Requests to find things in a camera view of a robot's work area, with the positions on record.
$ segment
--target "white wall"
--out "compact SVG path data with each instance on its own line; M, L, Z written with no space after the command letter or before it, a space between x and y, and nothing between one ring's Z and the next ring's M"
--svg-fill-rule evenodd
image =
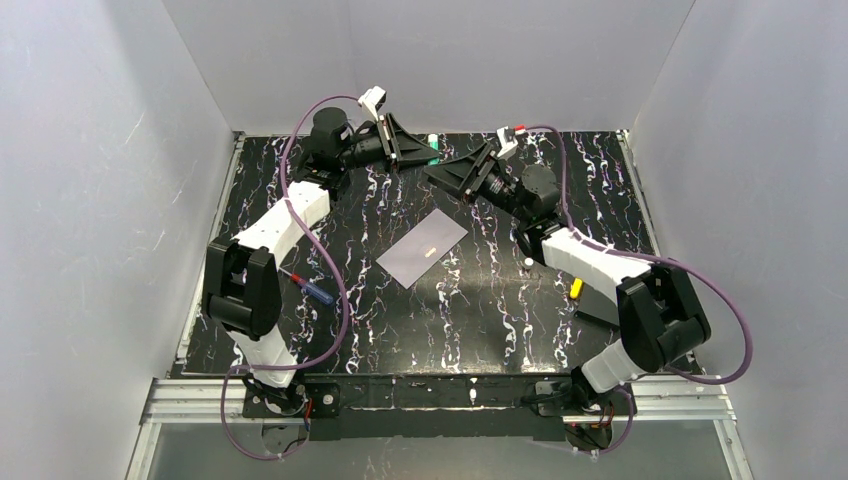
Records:
M379 84L415 131L632 126L692 0L164 0L229 124Z
M88 0L5 4L0 131L0 477L123 478L230 129L158 0Z
M845 32L845 2L699 0L633 130L664 253L750 316L753 366L729 392L757 478L848 471ZM739 330L709 307L700 359L729 373Z

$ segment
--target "gray square cloth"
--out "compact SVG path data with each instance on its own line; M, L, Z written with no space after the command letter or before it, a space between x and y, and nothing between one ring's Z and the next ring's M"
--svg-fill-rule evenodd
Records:
M409 288L468 234L441 210L433 210L377 259L404 288Z

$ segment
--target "black marble table surface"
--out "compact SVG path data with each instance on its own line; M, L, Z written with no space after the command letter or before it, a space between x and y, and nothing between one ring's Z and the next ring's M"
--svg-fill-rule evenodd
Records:
M443 159L461 156L491 134L440 135ZM246 229L281 196L278 156L285 137L244 144L221 233ZM616 248L651 252L643 214L614 132L564 133L569 212L591 237ZM297 155L295 146L292 155ZM532 134L510 160L511 174L541 163L560 175L551 134ZM468 235L411 288L403 288L377 258L434 209ZM461 204L426 182L420 170L400 175L379 168L353 174L350 189L314 231L339 265L352 309L341 349L311 373L455 374L567 372L617 337L574 317L572 277L524 260L510 230L513 219L485 200ZM338 296L320 254L305 238L282 262ZM280 328L300 362L333 342L340 304L324 306L284 282ZM198 316L182 375L220 375L243 359L233 342Z

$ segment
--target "green object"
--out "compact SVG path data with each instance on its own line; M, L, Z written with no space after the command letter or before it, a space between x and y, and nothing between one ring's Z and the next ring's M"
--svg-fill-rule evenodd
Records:
M437 137L436 135L431 135L429 138L430 138L430 148L438 151L439 150L439 137ZM435 165L437 163L439 163L438 157L427 162L427 165Z

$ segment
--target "purple cable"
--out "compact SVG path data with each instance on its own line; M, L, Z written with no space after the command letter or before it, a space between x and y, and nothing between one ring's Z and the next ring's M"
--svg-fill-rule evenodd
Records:
M562 136L559 134L556 128L550 125L533 125L531 127L525 128L528 132L530 130L549 130L553 132L554 137L556 137L557 147L559 147L560 153L560 166L562 167L562 214L565 216L565 223L568 225L569 230L574 230L574 221L571 220L571 214L568 213L568 204L565 203L565 199L568 196L568 177L565 174L566 162L565 162L565 144L562 143Z
M315 365L323 362L324 360L328 359L330 357L330 355L332 355L332 354L334 354L338 351L339 347L341 347L341 345L342 345L342 341L344 340L345 335L347 334L347 328L348 328L348 324L350 322L350 304L348 303L347 289L344 286L344 279L342 278L342 274L339 272L339 269L336 266L335 262L333 262L333 259L330 257L330 254L327 253L327 250L321 245L321 242L319 242L318 239L315 238L315 235L313 235L312 232L309 231L309 226L307 226L306 223L304 223L303 219L301 219L297 215L297 212L294 211L294 207L292 206L291 201L288 198L289 187L288 187L288 185L286 185L286 165L288 164L289 153L291 152L291 149L292 149L292 146L294 145L294 142L297 141L297 132L300 131L300 127L303 126L303 122L305 122L306 119L309 118L309 115L312 114L312 112L316 108L318 108L319 106L323 105L326 102L329 102L330 100L336 100L336 99L342 99L342 98L353 100L353 101L358 100L356 97L352 97L350 95L333 95L332 97L327 97L327 98L321 100L320 102L316 103L315 105L313 105L309 109L309 111L307 111L303 115L303 118L300 119L300 121L297 123L297 126L294 127L294 131L292 132L291 137L289 137L288 141L286 142L286 146L283 149L283 153L282 153L281 159L280 159L280 184L283 187L283 198L282 198L282 200L284 200L286 202L286 206L289 210L289 214L294 219L295 223L297 223L297 225L300 227L300 229L303 230L303 234L306 236L306 238L308 238L309 241L312 242L313 245L315 245L315 249L318 250L318 252L321 254L322 257L324 257L324 260L327 262L327 265L330 267L330 270L333 272L333 278L336 279L336 285L338 285L339 292L340 292L339 296L341 297L341 300L342 300L342 324L339 327L339 333L336 335L336 340L333 342L333 345L330 346L330 348L328 348L326 352L321 354L319 357L313 358L312 360L309 360L309 361L306 361L306 362L303 362L303 363L298 363L296 365L235 365L235 366L231 367L229 370L227 370L227 374L224 375L224 384L221 387L221 425L224 427L224 433L227 435L227 438L230 440L230 443L233 444L233 446L236 447L236 449L239 452L241 452L244 455L246 455L246 456L248 456L252 459L255 459L255 460L280 460L280 459L283 459L283 458L288 457L289 455L297 452L298 450L300 450L300 448L303 447L304 444L306 444L306 440L301 442L294 449L292 449L292 450L290 450L286 453L281 453L281 454L276 454L276 455L258 455L256 453L253 453L253 452L247 450L243 446L241 446L238 443L238 441L236 441L235 437L233 436L233 432L230 431L230 427L229 427L229 425L227 425L227 416L224 413L224 404L226 402L226 397L227 397L227 384L230 381L230 377L232 377L233 374L235 374L236 372L241 371L241 370L253 369L253 370L265 370L265 371L281 371L281 370L285 371L285 370L299 370L301 368L309 368L309 367L315 366Z
M751 359L754 356L754 344L753 344L753 341L751 339L751 328L748 325L748 321L745 319L745 315L739 310L739 307L736 305L736 303L730 298L730 296L727 294L727 292L725 292L715 282L713 282L712 280L710 280L709 278L704 276L704 274L698 272L695 268L693 268L689 265L686 265L685 263L679 262L677 260L673 260L671 258L658 257L658 256L655 256L655 255L648 255L646 253L624 252L624 251L621 251L621 250L615 250L613 248L601 245L600 243L597 243L596 241L594 241L594 240L590 239L589 237L586 237L585 235L583 235L582 232L580 232L577 228L574 227L574 223L571 221L571 217L567 213L567 210L568 210L568 207L567 207L568 203L567 203L567 196L566 196L566 185L567 185L566 180L567 180L567 178L566 178L566 174L565 174L566 158L565 158L565 148L563 147L563 142L562 142L562 136L559 134L559 131L557 131L557 129L555 129L555 128L549 126L549 125L534 125L532 127L527 127L527 130L537 130L537 129L545 129L545 130L551 131L558 140L559 148L560 148L560 152L561 152L560 153L560 155L561 155L560 163L562 163L562 199L561 199L562 210L565 213L565 218L566 218L566 222L568 223L569 230L571 230L572 232L577 234L577 237L580 239L580 242L583 245L586 245L587 247L592 248L593 250L605 252L605 253L608 253L610 255L614 255L616 257L636 258L636 259L639 259L639 260L645 260L645 261L654 262L654 263L662 263L662 264L665 264L665 265L669 265L669 266L672 266L672 267L679 268L679 269L687 272L689 275L692 275L693 277L697 278L698 280L703 282L704 285L706 285L713 292L715 292L716 295L718 295L719 298L721 298L724 301L724 303L727 304L727 306L730 308L730 311L733 312L733 314L736 316L736 319L739 321L739 327L742 329L742 337L745 340L745 356L742 358L742 364L739 366L739 368L736 369L735 372L731 373L730 375L728 375L727 377L724 377L724 378L701 378L701 377L697 377L695 375L692 375L690 373L680 371L680 370L678 370L674 367L666 367L665 369L672 372L672 373L680 375L681 377L683 377L687 380L691 380L693 382L701 383L701 384L704 384L704 385L725 385L725 384L728 384L728 383L733 382L735 380L738 380L739 377L741 377L742 375L745 374L746 371L748 371L748 367L751 366Z
M624 394L625 397L627 397L627 425L624 426L624 431L621 432L621 436L618 437L618 440L613 442L612 445L610 445L609 447L604 448L602 450L598 450L599 455L606 455L607 453L611 453L613 450L621 446L621 444L624 443L624 439L627 438L628 435L630 435L630 428L633 426L633 396L630 395L630 392L625 390L624 387L615 387L615 390L618 390L619 392Z

